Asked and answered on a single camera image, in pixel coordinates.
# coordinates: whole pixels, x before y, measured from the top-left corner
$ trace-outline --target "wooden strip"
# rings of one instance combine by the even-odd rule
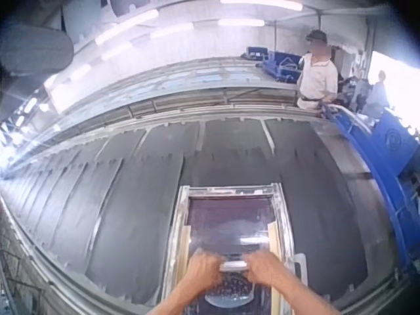
[[[278,233],[277,222],[271,222],[268,224],[268,239],[270,242],[270,251],[275,254],[280,260],[282,259],[282,254],[280,251],[280,240]],[[271,288],[271,315],[278,315],[280,310],[282,310],[282,299],[280,293],[273,287]]]
[[[179,254],[177,259],[177,283],[181,281],[188,266],[188,252],[190,249],[191,226],[186,225],[182,227],[181,239],[179,245]]]

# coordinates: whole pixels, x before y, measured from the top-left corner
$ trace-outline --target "white shirt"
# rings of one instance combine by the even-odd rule
[[[311,64],[312,54],[306,54],[303,58],[304,65],[299,78],[301,95],[313,99],[337,95],[338,72],[334,63],[328,60]],[[314,109],[318,102],[304,101],[300,98],[297,101],[297,105],[303,109]]]

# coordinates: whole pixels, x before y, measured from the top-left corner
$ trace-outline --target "belt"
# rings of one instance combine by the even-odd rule
[[[301,100],[305,102],[319,102],[322,98],[307,98],[306,96],[301,96]]]

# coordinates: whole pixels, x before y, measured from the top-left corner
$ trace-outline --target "cap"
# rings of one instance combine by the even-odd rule
[[[313,30],[306,36],[307,41],[323,41],[325,44],[327,43],[327,34],[325,34],[322,30]]]

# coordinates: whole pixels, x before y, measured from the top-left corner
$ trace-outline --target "hand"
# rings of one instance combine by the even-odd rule
[[[190,299],[195,299],[200,293],[221,283],[222,262],[222,257],[205,252],[191,257],[185,276],[180,281],[180,287],[186,290]]]
[[[248,265],[247,279],[252,283],[272,287],[278,275],[287,272],[279,258],[269,251],[256,251],[243,259]]]

